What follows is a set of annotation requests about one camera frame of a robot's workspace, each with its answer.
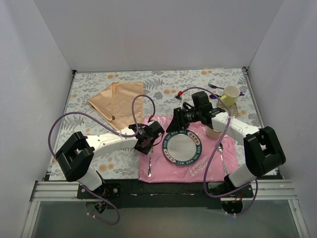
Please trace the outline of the peach satin napkin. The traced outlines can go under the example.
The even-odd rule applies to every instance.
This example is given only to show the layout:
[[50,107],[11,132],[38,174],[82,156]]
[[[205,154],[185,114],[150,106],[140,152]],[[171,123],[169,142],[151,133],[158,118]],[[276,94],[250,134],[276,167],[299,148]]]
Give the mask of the peach satin napkin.
[[144,84],[141,81],[113,82],[88,99],[88,103],[115,130],[121,130],[134,123],[132,101],[143,93]]

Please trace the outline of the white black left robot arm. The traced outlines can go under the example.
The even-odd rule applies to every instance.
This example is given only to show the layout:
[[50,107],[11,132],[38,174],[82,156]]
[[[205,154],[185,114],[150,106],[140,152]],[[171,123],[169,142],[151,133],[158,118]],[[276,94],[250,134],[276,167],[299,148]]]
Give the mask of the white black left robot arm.
[[92,160],[122,149],[135,149],[147,155],[163,134],[164,129],[157,121],[149,125],[132,124],[115,134],[85,136],[76,132],[56,152],[55,159],[68,182],[76,181],[94,198],[101,198],[107,188],[102,176],[91,166]]

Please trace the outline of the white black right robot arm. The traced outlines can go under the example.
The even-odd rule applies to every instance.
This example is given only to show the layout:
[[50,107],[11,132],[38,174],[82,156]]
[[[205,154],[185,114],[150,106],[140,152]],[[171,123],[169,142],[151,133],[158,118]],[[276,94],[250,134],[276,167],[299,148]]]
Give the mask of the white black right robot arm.
[[250,182],[262,177],[283,165],[286,157],[273,128],[259,128],[234,118],[229,110],[215,108],[209,101],[210,92],[204,88],[192,94],[193,105],[183,103],[174,109],[173,118],[167,132],[187,129],[191,123],[201,122],[210,129],[228,135],[243,144],[245,163],[236,171],[224,177],[223,183],[216,186],[212,193],[204,183],[204,192],[210,198],[235,197]]

